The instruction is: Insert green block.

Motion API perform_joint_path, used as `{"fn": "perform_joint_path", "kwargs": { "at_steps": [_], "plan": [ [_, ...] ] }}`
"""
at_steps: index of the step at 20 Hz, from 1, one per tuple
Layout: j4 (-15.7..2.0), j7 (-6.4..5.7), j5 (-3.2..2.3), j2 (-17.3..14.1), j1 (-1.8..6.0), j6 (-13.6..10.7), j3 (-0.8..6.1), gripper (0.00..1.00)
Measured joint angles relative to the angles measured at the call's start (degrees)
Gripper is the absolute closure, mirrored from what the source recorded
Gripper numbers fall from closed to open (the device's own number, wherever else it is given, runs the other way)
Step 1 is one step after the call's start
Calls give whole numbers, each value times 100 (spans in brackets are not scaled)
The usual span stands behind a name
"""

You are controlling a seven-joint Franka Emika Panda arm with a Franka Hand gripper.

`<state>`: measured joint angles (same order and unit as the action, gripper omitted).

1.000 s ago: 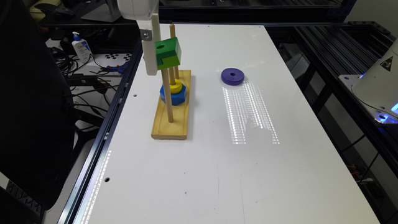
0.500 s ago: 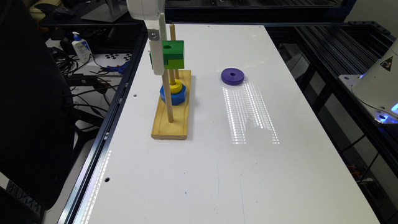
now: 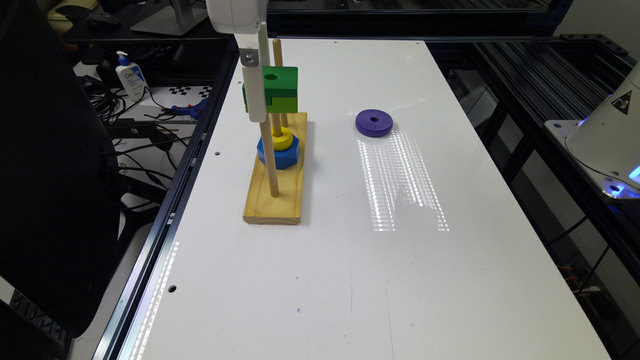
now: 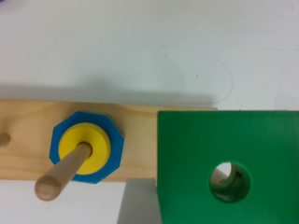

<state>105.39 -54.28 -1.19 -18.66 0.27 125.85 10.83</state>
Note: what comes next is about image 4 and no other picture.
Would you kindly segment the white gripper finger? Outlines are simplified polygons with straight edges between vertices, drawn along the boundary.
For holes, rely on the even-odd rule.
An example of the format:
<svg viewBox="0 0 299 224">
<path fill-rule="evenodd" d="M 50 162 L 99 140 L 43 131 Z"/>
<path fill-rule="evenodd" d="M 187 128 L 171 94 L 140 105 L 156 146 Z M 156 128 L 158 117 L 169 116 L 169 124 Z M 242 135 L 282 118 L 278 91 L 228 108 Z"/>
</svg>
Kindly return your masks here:
<svg viewBox="0 0 299 224">
<path fill-rule="evenodd" d="M 128 178 L 117 224 L 163 224 L 154 178 Z"/>
</svg>

